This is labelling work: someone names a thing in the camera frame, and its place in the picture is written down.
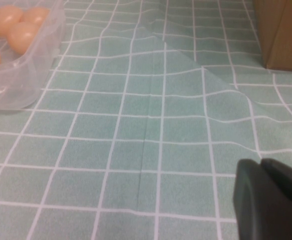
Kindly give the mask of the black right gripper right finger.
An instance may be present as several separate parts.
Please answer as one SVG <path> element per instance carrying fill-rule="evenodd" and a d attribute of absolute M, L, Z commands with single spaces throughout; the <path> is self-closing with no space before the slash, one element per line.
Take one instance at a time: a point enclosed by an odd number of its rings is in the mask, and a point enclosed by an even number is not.
<path fill-rule="evenodd" d="M 281 192 L 292 201 L 292 167 L 272 158 L 262 159 L 261 167 L 267 172 Z"/>

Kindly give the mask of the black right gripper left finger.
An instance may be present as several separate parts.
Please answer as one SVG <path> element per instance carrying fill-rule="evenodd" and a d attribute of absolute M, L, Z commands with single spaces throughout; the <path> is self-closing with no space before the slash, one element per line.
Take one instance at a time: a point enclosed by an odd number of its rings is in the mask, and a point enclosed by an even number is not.
<path fill-rule="evenodd" d="M 233 204 L 241 240 L 292 240 L 292 201 L 251 159 L 237 164 Z"/>

